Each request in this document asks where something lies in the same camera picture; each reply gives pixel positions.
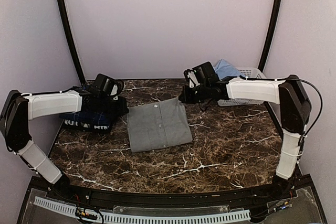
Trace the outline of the grey long sleeve shirt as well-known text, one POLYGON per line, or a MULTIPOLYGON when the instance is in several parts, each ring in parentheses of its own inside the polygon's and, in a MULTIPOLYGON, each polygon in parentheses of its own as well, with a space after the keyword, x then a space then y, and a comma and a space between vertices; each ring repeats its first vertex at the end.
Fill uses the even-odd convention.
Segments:
POLYGON ((185 106, 178 98, 130 108, 127 129, 133 153, 160 150, 193 141, 185 106))

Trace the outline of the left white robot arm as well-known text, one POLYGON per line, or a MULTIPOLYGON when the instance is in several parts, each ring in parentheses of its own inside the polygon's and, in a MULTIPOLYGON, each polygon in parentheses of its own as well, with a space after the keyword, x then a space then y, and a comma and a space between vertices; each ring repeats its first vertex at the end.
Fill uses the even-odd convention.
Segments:
POLYGON ((126 99, 117 94, 98 96, 82 88, 35 94, 12 90, 1 112, 1 133, 7 149, 54 185, 53 191, 61 200, 69 201, 74 197, 74 189, 67 184, 68 177, 34 143, 28 122, 42 116, 76 112, 100 112, 113 120, 128 111, 126 99))

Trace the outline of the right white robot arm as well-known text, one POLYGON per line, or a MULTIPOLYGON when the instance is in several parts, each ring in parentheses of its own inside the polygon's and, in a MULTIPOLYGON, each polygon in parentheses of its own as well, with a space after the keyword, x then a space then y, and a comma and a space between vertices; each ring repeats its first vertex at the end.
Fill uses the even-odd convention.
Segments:
POLYGON ((280 106, 283 132, 280 160, 276 175, 289 179, 302 154, 302 145, 311 113, 311 102, 296 75, 281 79, 228 77, 212 84, 185 85, 178 99, 186 104, 212 100, 257 100, 280 106))

